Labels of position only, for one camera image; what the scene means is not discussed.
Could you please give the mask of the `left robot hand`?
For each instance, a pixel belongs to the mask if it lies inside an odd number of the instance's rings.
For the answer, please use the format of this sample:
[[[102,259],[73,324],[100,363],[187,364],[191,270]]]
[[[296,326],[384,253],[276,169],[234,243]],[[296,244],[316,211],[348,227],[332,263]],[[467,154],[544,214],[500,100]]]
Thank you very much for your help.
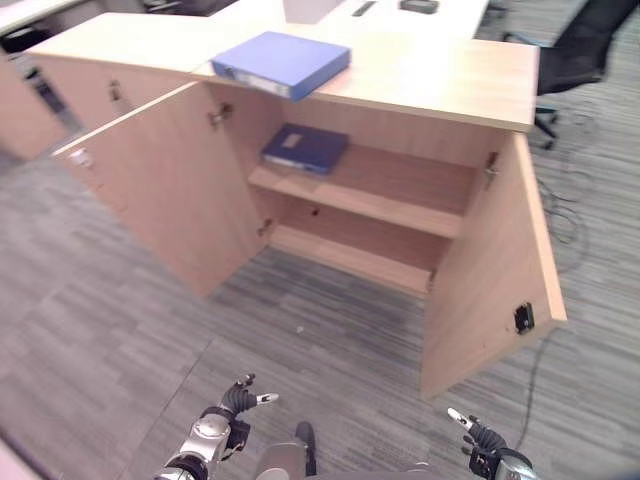
[[[250,387],[255,378],[255,373],[241,375],[223,394],[219,406],[235,417],[257,406],[274,403],[280,398],[277,393],[252,393]]]

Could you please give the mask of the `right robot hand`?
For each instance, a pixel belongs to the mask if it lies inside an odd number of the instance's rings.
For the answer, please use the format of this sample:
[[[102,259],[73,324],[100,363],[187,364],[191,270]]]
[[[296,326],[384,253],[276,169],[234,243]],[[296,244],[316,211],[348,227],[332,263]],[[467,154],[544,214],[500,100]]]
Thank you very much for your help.
[[[465,431],[463,442],[466,444],[466,449],[478,447],[480,450],[495,453],[497,450],[507,447],[505,439],[493,429],[482,424],[477,417],[466,416],[451,407],[447,409],[447,415]]]

